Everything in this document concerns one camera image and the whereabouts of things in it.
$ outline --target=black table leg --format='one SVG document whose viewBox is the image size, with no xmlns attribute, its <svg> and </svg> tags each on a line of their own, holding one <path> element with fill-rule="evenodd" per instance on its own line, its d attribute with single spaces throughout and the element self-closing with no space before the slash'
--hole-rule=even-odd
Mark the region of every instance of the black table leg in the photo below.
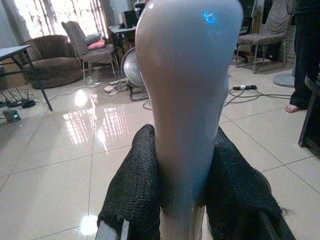
<svg viewBox="0 0 320 240">
<path fill-rule="evenodd" d="M 31 59 L 30 59 L 30 56 L 29 56 L 29 54 L 28 54 L 28 51 L 27 51 L 27 50 L 24 50 L 24 51 L 23 51 L 23 54 L 25 55 L 26 59 L 28 60 L 32 71 L 35 72 L 36 70 L 35 70 L 35 67 L 34 67 Z M 49 100 L 48 100 L 48 97 L 47 97 L 46 92 L 45 92 L 45 90 L 44 90 L 44 88 L 43 88 L 43 86 L 42 86 L 42 83 L 37 79 L 37 77 L 34 77 L 34 79 L 35 79 L 36 83 L 37 83 L 37 84 L 39 85 L 39 87 L 40 87 L 40 90 L 41 90 L 41 92 L 42 92 L 42 95 L 44 96 L 44 99 L 45 99 L 46 104 L 48 104 L 48 107 L 49 107 L 50 111 L 52 111 L 52 110 L 53 110 L 53 109 L 52 109 L 52 106 L 51 106 L 51 104 L 50 104 L 50 102 L 49 102 Z"/>
</svg>

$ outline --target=white tile floor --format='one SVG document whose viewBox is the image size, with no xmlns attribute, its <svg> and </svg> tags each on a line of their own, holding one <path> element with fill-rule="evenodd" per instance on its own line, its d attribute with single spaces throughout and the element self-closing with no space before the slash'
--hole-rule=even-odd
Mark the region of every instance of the white tile floor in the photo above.
<svg viewBox="0 0 320 240">
<path fill-rule="evenodd" d="M 272 83 L 291 69 L 252 74 L 229 68 L 229 86 L 255 84 L 266 94 L 291 94 Z M 84 82 L 47 89 L 49 98 Z M 40 91 L 31 89 L 44 100 Z M 38 103 L 18 109 L 22 120 L 0 120 L 0 239 L 93 240 L 108 185 L 134 134 L 153 123 L 152 112 L 129 93 L 108 97 L 102 86 L 56 97 L 53 112 Z M 261 97 L 230 104 L 220 126 L 247 161 L 270 181 L 297 240 L 320 236 L 320 160 L 298 146 L 306 111 L 288 114 L 288 100 Z M 203 239 L 211 239 L 204 224 Z"/>
</svg>

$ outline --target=desk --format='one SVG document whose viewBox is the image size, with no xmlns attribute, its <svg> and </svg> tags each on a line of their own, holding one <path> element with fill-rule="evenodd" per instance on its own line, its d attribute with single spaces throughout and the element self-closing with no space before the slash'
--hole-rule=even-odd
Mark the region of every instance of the desk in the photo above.
<svg viewBox="0 0 320 240">
<path fill-rule="evenodd" d="M 121 39 L 121 48 L 123 49 L 123 43 L 122 43 L 122 34 L 125 35 L 127 33 L 132 33 L 136 31 L 136 26 L 131 27 L 131 28 L 125 28 L 125 27 L 121 27 L 120 25 L 111 25 L 109 26 L 109 30 L 111 31 L 111 39 L 114 45 L 114 51 L 115 51 L 115 55 L 118 56 L 117 54 L 117 41 L 118 38 Z"/>
<path fill-rule="evenodd" d="M 10 63 L 6 63 L 6 64 L 16 64 L 20 71 L 12 71 L 12 72 L 4 72 L 4 73 L 0 73 L 0 77 L 2 76 L 7 76 L 7 75 L 12 75 L 12 74 L 22 74 L 22 73 L 26 73 L 27 71 L 30 71 L 30 70 L 27 70 L 27 69 L 24 69 L 24 66 L 20 64 L 20 62 L 18 62 L 15 58 L 15 55 L 17 54 L 20 54 L 20 53 L 23 53 L 24 56 L 26 57 L 26 59 L 28 60 L 29 64 L 30 64 L 30 67 L 31 67 L 31 71 L 35 71 L 35 67 L 30 59 L 30 56 L 28 54 L 28 51 L 27 51 L 27 48 L 31 47 L 31 45 L 23 45 L 23 46 L 13 46 L 13 47 L 7 47 L 7 48 L 0 48 L 0 61 L 3 61 L 5 59 L 8 59 L 8 58 L 11 58 L 11 60 L 13 62 L 10 62 Z M 50 111 L 52 111 L 52 107 L 51 107 L 51 104 L 48 100 L 48 97 L 45 93 L 45 90 L 44 88 L 42 87 L 42 84 L 41 82 L 38 80 L 38 79 L 34 79 L 37 84 L 39 84 L 40 86 L 40 90 L 44 96 L 44 99 L 46 101 L 46 104 L 48 105 Z"/>
<path fill-rule="evenodd" d="M 318 156 L 320 155 L 320 79 L 313 82 L 306 77 L 305 85 L 312 91 L 312 96 L 298 143 Z"/>
</svg>

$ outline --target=cloth on floor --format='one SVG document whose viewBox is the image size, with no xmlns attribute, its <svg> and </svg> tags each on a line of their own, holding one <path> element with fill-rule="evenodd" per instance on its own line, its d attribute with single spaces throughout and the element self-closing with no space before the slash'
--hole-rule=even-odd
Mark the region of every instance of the cloth on floor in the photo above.
<svg viewBox="0 0 320 240">
<path fill-rule="evenodd" d="M 127 79 L 120 79 L 117 81 L 112 81 L 104 87 L 104 91 L 108 93 L 109 96 L 114 96 L 119 92 L 124 92 L 129 89 Z"/>
<path fill-rule="evenodd" d="M 121 231 L 126 219 L 130 240 L 159 240 L 159 188 L 155 129 L 147 124 L 134 136 L 128 155 L 109 185 L 98 226 L 103 220 Z"/>
<path fill-rule="evenodd" d="M 247 163 L 220 127 L 208 177 L 206 211 L 215 240 L 262 239 L 245 232 L 246 224 L 255 221 L 258 211 L 264 211 L 271 223 L 282 217 L 268 181 Z"/>
<path fill-rule="evenodd" d="M 111 181 L 98 216 L 98 225 L 104 220 L 110 227 L 121 231 L 123 220 L 126 219 L 131 226 L 130 240 L 160 239 L 157 162 L 155 130 L 147 124 L 135 135 L 131 150 Z M 230 236 L 234 236 L 234 228 L 239 226 L 239 219 L 243 216 L 251 217 L 251 214 L 263 211 L 271 220 L 282 218 L 268 181 L 246 162 L 220 127 L 208 176 L 206 208 L 215 240 L 270 240 L 268 235 L 260 237 L 260 229 L 266 228 L 264 223 L 255 225 L 259 229 L 253 238 Z"/>
</svg>

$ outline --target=extension cord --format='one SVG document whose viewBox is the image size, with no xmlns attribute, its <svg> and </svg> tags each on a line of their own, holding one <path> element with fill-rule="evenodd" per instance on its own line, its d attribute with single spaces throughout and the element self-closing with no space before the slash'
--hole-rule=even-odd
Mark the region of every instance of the extension cord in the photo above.
<svg viewBox="0 0 320 240">
<path fill-rule="evenodd" d="M 233 90 L 256 90 L 258 88 L 256 85 L 249 85 L 249 86 L 241 85 L 241 86 L 234 86 L 232 89 Z"/>
</svg>

